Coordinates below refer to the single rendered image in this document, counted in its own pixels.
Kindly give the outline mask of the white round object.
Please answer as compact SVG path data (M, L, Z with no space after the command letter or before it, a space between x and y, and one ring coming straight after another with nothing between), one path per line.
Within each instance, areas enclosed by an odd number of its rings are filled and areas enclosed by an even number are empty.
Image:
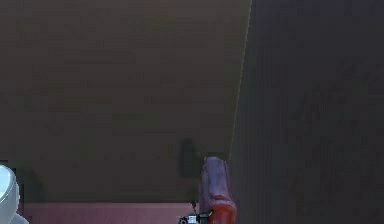
M19 202L19 185L14 172L0 165L0 224L30 224L17 212Z

